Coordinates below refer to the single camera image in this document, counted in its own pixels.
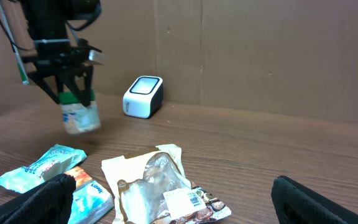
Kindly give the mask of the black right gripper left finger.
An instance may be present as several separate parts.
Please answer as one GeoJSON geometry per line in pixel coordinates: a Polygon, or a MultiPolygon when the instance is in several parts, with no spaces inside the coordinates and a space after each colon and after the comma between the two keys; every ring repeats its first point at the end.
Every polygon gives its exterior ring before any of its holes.
{"type": "Polygon", "coordinates": [[[0,206],[0,224],[67,224],[76,180],[59,174],[0,206]]]}

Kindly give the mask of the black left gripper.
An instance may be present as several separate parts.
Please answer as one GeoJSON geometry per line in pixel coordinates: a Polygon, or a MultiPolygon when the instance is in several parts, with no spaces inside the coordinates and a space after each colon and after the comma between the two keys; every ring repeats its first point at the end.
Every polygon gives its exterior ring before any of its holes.
{"type": "Polygon", "coordinates": [[[81,103],[89,107],[94,100],[91,88],[93,67],[82,65],[93,65],[88,63],[90,50],[103,51],[91,46],[85,39],[78,39],[77,46],[71,46],[68,39],[37,40],[35,43],[37,53],[22,56],[25,64],[31,63],[35,67],[35,71],[28,73],[28,77],[59,105],[58,94],[52,91],[45,78],[62,73],[61,82],[68,91],[61,92],[61,104],[81,103]]]}

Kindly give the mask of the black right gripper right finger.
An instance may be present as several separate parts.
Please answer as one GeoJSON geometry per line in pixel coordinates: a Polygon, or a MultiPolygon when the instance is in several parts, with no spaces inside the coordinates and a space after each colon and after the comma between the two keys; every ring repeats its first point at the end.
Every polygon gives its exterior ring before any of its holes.
{"type": "Polygon", "coordinates": [[[358,224],[358,214],[281,175],[271,198],[280,224],[358,224]]]}

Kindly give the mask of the green lid jar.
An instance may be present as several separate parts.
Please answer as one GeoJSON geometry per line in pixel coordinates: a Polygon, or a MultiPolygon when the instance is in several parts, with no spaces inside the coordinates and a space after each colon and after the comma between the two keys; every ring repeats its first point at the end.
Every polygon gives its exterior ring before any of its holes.
{"type": "Polygon", "coordinates": [[[91,90],[91,101],[88,107],[83,106],[72,92],[60,92],[59,97],[63,125],[67,133],[87,133],[101,126],[94,90],[91,90]]]}

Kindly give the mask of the orange tissue pack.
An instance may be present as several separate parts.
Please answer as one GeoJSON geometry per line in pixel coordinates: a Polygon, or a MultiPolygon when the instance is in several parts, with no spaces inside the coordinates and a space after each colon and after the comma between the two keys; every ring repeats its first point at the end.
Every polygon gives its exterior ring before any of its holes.
{"type": "Polygon", "coordinates": [[[82,186],[92,181],[92,177],[79,166],[73,167],[72,169],[66,171],[65,174],[70,175],[75,179],[77,190],[81,189],[82,186]]]}

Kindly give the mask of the teal tissue pack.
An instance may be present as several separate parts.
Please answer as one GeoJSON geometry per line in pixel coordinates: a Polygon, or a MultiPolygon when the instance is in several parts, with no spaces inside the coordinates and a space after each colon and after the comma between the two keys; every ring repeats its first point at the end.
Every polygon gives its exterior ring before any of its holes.
{"type": "Polygon", "coordinates": [[[73,193],[68,224],[94,224],[113,208],[112,195],[93,180],[73,193]]]}

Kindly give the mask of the teal snack wrapper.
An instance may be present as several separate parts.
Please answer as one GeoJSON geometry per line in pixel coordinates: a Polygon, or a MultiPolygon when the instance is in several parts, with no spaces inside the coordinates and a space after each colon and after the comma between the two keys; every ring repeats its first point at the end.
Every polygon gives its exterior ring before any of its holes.
{"type": "Polygon", "coordinates": [[[56,144],[33,164],[0,176],[0,186],[24,194],[52,177],[72,169],[86,158],[84,150],[56,144]]]}

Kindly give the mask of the beige dried food pouch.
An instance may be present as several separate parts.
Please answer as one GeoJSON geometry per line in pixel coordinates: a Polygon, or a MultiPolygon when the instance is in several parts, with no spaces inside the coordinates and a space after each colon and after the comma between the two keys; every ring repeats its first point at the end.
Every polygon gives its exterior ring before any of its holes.
{"type": "Polygon", "coordinates": [[[181,152],[165,144],[102,161],[114,223],[210,223],[231,215],[224,202],[186,177],[181,152]]]}

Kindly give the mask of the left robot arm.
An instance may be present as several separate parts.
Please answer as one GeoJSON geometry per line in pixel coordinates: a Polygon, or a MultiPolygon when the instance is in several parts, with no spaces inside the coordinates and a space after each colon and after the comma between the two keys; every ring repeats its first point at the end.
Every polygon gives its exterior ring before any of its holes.
{"type": "Polygon", "coordinates": [[[94,64],[102,64],[102,50],[87,40],[70,43],[67,28],[81,31],[101,14],[99,0],[25,0],[20,2],[34,41],[36,55],[23,57],[35,71],[28,77],[51,99],[60,104],[60,93],[67,87],[85,107],[91,104],[94,64]]]}

